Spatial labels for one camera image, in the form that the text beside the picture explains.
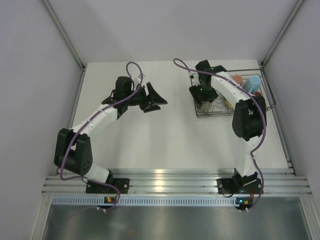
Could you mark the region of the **grey-brown stoneware cup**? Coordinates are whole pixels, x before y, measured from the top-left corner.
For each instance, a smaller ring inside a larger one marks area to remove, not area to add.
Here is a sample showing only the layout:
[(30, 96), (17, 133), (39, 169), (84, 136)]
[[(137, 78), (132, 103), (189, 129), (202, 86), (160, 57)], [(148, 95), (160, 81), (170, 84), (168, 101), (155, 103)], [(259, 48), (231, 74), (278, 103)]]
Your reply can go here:
[(212, 106), (212, 103), (209, 102), (209, 101), (203, 101), (201, 103), (201, 106), (199, 107), (198, 111), (200, 113), (206, 113), (206, 112), (210, 112), (211, 111), (211, 106)]

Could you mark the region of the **yellow ceramic mug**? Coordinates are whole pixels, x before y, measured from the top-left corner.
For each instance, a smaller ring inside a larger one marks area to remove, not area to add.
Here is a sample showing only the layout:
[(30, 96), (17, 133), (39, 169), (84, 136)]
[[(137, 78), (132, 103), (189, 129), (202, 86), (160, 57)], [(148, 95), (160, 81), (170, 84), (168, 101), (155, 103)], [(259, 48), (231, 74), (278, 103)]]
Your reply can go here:
[(232, 109), (233, 108), (232, 104), (228, 100), (225, 101), (225, 105), (226, 105), (226, 107), (228, 109)]

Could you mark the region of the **pink ceramic mug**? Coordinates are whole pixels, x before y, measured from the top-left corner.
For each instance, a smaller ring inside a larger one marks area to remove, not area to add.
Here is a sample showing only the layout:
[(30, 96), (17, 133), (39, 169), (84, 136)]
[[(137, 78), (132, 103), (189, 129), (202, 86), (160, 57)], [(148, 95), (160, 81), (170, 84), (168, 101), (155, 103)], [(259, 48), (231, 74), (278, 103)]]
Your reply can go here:
[(238, 75), (238, 74), (236, 74), (236, 75), (234, 75), (234, 76), (232, 76), (231, 77), (239, 86), (243, 86), (243, 78), (240, 76), (240, 75)]

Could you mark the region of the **light blue ceramic mug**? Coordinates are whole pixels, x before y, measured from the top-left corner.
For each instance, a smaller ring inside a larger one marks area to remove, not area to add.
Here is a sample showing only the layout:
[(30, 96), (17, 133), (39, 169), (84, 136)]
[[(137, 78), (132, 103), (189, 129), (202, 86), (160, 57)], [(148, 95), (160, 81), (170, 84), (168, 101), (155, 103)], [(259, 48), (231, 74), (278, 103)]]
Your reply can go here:
[(258, 75), (253, 75), (243, 84), (243, 89), (253, 94), (260, 89), (261, 83), (261, 78)]

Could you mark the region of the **dark brown mug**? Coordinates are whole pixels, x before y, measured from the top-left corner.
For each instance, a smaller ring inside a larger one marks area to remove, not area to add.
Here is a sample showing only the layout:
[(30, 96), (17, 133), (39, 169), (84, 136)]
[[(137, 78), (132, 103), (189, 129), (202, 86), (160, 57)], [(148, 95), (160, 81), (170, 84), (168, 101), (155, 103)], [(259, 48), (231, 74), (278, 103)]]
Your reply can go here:
[(262, 96), (263, 96), (262, 93), (259, 92), (259, 91), (255, 91), (255, 92), (253, 93), (253, 95), (254, 95), (255, 97), (262, 97)]

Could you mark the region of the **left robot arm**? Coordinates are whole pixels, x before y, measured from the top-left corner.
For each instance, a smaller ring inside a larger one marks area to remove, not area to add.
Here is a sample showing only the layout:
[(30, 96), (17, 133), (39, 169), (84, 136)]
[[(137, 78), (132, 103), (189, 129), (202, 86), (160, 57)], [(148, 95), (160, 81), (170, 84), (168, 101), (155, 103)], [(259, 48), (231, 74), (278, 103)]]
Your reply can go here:
[(118, 77), (115, 89), (92, 115), (80, 124), (58, 132), (54, 164), (61, 170), (97, 182), (99, 190), (109, 193), (114, 188), (113, 173), (94, 162), (93, 139), (118, 120), (129, 107), (138, 106), (144, 113), (149, 113), (160, 110), (167, 103), (150, 82), (145, 86), (134, 86), (130, 77)]

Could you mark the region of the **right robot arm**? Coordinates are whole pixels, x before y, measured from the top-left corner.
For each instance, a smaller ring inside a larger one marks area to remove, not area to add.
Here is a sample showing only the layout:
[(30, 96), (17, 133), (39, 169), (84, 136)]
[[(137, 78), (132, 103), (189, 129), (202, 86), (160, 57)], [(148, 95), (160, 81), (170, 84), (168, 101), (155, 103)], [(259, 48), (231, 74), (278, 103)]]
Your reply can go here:
[(208, 60), (203, 60), (195, 66), (195, 72), (199, 84), (192, 85), (189, 92), (198, 110), (207, 109), (219, 94), (232, 105), (231, 126), (241, 142), (232, 180), (235, 190), (245, 193), (258, 179), (253, 152), (261, 146), (266, 135), (266, 101), (242, 88), (221, 65), (212, 67)]

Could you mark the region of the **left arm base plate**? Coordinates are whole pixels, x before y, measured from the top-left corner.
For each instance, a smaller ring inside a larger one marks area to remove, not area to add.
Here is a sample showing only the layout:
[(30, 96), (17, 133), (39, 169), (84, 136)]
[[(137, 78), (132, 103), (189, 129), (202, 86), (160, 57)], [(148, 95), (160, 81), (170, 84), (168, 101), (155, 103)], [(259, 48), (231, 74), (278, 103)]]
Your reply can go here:
[(86, 194), (116, 194), (117, 188), (120, 194), (127, 194), (129, 192), (130, 187), (130, 179), (129, 178), (113, 178), (109, 183), (109, 186), (105, 186), (99, 183), (94, 183), (90, 180), (87, 181), (85, 193)]

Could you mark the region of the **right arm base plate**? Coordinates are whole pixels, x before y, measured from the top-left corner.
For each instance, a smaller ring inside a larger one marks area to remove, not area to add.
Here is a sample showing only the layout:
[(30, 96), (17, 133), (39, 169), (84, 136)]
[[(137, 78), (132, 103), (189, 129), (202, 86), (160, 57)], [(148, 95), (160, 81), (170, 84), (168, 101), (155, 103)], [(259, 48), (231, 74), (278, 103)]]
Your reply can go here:
[(262, 182), (258, 178), (257, 181), (249, 183), (245, 186), (238, 186), (231, 178), (219, 178), (217, 181), (217, 189), (220, 195), (230, 198), (233, 195), (258, 195), (262, 189)]

